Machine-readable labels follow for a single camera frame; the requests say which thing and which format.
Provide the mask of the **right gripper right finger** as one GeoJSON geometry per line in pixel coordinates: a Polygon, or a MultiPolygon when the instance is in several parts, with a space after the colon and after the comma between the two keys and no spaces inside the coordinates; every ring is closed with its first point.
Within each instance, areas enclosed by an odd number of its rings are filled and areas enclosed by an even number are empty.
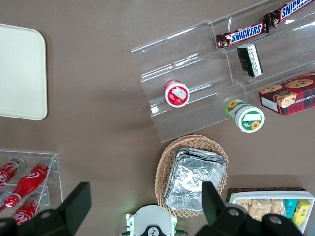
{"type": "Polygon", "coordinates": [[[261,223],[239,207],[226,206],[211,182],[202,183],[202,208],[207,224],[198,236],[260,236],[261,223]]]}

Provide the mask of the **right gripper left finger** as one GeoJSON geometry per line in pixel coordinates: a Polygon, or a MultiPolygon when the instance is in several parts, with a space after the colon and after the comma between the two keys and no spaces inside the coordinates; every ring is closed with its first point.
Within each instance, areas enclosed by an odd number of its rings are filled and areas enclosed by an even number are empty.
{"type": "Polygon", "coordinates": [[[34,236],[73,236],[92,206],[89,182],[79,183],[56,208],[38,214],[32,220],[34,236]]]}

